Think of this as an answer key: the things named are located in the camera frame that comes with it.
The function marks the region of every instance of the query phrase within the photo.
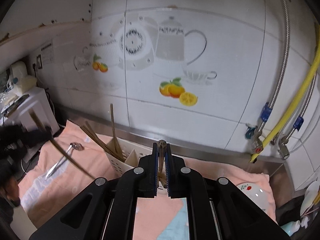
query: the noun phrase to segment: yellow hose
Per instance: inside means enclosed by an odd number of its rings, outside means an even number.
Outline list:
[[[265,148],[268,145],[268,143],[274,138],[274,136],[276,136],[276,134],[282,129],[282,127],[284,127],[284,125],[287,123],[287,121],[291,117],[292,113],[298,107],[300,101],[302,100],[305,92],[308,89],[308,87],[313,79],[313,76],[315,75],[315,73],[318,69],[318,66],[320,64],[320,32],[318,33],[317,40],[319,41],[318,45],[317,45],[317,52],[316,52],[316,56],[313,60],[313,63],[309,69],[309,72],[308,72],[305,80],[303,81],[302,85],[300,86],[298,92],[296,93],[295,97],[291,101],[289,107],[287,108],[284,115],[282,116],[282,118],[279,120],[279,122],[273,128],[273,130],[268,134],[268,136],[263,140],[263,142],[262,142],[263,148]],[[259,154],[257,154],[257,153],[252,154],[250,162],[253,163],[254,160],[259,156]]]

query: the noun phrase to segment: white plastic basket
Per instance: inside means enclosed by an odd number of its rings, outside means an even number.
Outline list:
[[[117,158],[113,157],[109,153],[105,152],[113,169],[115,170],[118,176],[122,176],[126,171],[137,167],[141,157],[152,154],[151,147],[142,146],[140,144],[123,140],[120,138],[118,138],[118,142],[122,149],[122,154],[126,157],[124,163],[118,160]],[[115,150],[113,139],[110,142],[108,142],[107,145],[110,149]],[[165,194],[167,192],[167,190],[163,188],[161,182],[159,182],[158,192],[165,192]]]

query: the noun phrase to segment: teapot lid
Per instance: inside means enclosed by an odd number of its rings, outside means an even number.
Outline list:
[[[179,26],[179,27],[182,26],[179,22],[177,22],[177,21],[174,20],[174,17],[173,17],[173,16],[170,16],[170,17],[169,17],[169,20],[163,21],[163,22],[161,23],[161,25]]]

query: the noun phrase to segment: green leaf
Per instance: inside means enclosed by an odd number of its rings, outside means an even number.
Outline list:
[[[176,85],[177,87],[182,87],[180,81],[175,81],[175,80],[173,80],[173,81],[172,81],[172,84]]]
[[[168,85],[168,84],[169,84],[169,82],[166,82],[166,81],[165,82],[161,82],[160,87],[163,88],[165,85]]]
[[[172,80],[172,82],[180,82],[180,80],[181,80],[181,78],[180,78],[180,77],[177,77],[177,78],[174,78],[174,79]]]
[[[94,54],[93,56],[93,62],[96,62],[98,59],[101,59],[97,54]]]

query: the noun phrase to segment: fruit decal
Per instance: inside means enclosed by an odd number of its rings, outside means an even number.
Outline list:
[[[94,54],[93,56],[93,63],[92,63],[92,68],[94,70],[100,70],[101,72],[107,72],[108,71],[108,66],[104,63],[98,62],[97,60],[101,59],[97,54]]]
[[[165,97],[179,98],[180,103],[184,106],[194,106],[198,101],[198,97],[190,92],[186,92],[180,81],[181,78],[177,77],[169,82],[161,82],[159,87],[160,93]]]

